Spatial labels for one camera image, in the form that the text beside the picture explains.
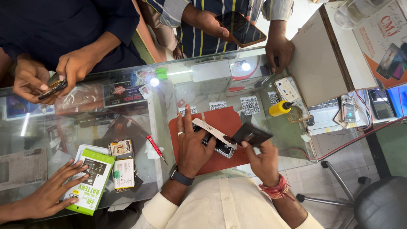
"striped shirt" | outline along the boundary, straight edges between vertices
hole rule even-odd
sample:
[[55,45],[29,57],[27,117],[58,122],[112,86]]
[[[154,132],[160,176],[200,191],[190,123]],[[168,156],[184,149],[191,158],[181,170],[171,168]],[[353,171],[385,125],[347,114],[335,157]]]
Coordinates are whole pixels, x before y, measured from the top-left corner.
[[238,11],[256,21],[260,15],[270,20],[287,21],[293,10],[293,0],[146,0],[147,3],[161,14],[160,22],[170,28],[177,28],[178,44],[187,57],[195,57],[213,53],[236,50],[235,43],[209,36],[202,30],[181,23],[182,13],[187,4],[193,4],[198,10],[207,10],[222,15]]

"office chair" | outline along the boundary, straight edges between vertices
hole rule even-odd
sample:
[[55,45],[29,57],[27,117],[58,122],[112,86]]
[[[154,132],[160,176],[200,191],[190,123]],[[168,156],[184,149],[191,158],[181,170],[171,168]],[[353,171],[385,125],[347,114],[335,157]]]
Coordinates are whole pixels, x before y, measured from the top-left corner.
[[345,219],[339,229],[346,229],[355,218],[354,229],[406,229],[407,228],[407,178],[393,176],[371,183],[368,177],[359,177],[362,192],[355,198],[331,163],[322,161],[323,168],[329,168],[349,198],[343,202],[310,198],[298,194],[304,200],[353,208],[353,216]]

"red thread bracelet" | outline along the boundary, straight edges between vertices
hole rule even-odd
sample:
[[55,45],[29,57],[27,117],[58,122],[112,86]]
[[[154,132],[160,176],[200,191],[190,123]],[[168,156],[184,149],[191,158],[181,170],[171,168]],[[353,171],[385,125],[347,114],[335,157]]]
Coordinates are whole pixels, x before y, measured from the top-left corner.
[[286,180],[284,179],[284,177],[280,174],[280,182],[278,183],[278,185],[274,186],[274,187],[266,187],[263,185],[258,185],[261,190],[265,193],[267,193],[271,199],[277,200],[277,199],[281,199],[281,198],[285,198],[286,196],[290,199],[292,199],[292,201],[295,201],[293,198],[291,198],[291,196],[289,196],[287,194],[289,188],[291,187],[289,184],[287,184]]

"yellow glue bottle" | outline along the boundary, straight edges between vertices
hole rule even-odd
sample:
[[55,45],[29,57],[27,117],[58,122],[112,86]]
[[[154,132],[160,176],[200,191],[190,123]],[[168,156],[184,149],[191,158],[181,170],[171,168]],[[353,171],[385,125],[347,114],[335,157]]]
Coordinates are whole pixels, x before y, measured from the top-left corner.
[[290,103],[286,100],[280,101],[279,103],[274,104],[269,108],[269,113],[271,116],[274,117],[283,115],[291,111],[291,105],[293,105],[293,103]]

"cream shirt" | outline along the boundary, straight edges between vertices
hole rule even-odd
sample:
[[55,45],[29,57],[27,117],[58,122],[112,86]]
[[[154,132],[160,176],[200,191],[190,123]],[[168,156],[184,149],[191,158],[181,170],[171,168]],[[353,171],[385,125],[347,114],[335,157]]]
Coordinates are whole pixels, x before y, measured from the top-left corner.
[[[133,229],[290,229],[256,183],[235,170],[197,176],[178,207],[161,193]],[[308,213],[298,229],[323,229]]]

